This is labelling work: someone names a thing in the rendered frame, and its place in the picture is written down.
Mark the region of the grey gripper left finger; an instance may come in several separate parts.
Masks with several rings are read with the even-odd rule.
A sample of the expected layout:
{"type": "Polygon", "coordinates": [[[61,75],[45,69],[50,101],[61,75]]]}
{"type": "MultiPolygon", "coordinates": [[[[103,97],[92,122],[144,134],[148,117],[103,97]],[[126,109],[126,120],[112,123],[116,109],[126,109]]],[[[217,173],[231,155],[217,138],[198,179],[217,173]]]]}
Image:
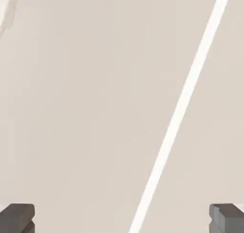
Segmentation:
{"type": "Polygon", "coordinates": [[[34,204],[11,203],[0,210],[0,233],[35,233],[34,216],[34,204]]]}

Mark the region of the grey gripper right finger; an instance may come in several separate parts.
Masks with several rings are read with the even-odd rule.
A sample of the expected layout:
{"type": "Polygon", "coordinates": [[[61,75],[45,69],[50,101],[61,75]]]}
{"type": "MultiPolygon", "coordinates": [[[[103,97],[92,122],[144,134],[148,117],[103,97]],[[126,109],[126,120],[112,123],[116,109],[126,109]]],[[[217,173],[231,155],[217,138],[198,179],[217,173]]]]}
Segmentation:
{"type": "Polygon", "coordinates": [[[244,233],[244,204],[213,203],[209,233],[244,233]]]}

